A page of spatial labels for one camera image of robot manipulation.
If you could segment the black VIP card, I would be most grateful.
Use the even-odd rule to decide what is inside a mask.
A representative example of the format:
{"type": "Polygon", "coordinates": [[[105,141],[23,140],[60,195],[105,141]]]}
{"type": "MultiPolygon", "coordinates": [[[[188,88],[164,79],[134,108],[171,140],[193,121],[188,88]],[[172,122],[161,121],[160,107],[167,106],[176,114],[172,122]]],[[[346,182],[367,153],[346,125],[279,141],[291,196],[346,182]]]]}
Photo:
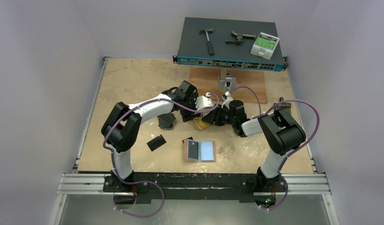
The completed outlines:
{"type": "Polygon", "coordinates": [[[188,147],[187,147],[187,159],[190,160],[199,160],[200,153],[199,153],[199,142],[188,140],[188,147]]]}

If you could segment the pink leather card holder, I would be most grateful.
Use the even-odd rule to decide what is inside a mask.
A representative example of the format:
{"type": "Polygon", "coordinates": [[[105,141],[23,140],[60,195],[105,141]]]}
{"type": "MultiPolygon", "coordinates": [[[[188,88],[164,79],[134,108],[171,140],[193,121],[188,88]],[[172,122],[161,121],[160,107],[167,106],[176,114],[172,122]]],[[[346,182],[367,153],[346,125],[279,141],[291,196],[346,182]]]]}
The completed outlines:
{"type": "Polygon", "coordinates": [[[215,141],[197,141],[199,142],[199,160],[187,159],[188,140],[183,142],[183,159],[189,162],[216,162],[217,155],[221,153],[222,147],[217,147],[215,141]]]}

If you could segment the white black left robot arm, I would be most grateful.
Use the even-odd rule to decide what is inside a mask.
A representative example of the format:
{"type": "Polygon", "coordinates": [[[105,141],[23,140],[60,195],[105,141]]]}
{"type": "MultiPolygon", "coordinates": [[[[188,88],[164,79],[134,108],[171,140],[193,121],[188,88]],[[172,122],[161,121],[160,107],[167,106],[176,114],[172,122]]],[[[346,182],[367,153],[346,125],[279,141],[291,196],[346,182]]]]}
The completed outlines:
{"type": "Polygon", "coordinates": [[[133,185],[130,149],[136,142],[140,126],[174,111],[180,111],[184,121],[194,119],[198,96],[194,85],[182,81],[178,87],[165,90],[149,100],[130,105],[115,104],[101,128],[101,134],[104,136],[103,147],[111,153],[112,171],[117,176],[114,185],[120,191],[129,191],[133,185]]]}

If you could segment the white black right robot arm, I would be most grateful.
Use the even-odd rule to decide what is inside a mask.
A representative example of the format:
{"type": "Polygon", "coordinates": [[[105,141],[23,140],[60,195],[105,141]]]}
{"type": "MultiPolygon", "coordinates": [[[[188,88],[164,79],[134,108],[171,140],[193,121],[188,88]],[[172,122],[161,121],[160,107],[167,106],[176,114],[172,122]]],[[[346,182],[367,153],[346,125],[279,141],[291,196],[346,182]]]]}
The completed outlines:
{"type": "Polygon", "coordinates": [[[227,105],[219,105],[202,120],[216,126],[230,125],[239,137],[264,134],[270,150],[264,163],[258,168],[256,178],[257,187],[263,191],[274,186],[274,179],[280,176],[280,167],[286,155],[306,140],[305,131],[285,108],[249,119],[244,103],[232,100],[227,105]]]}

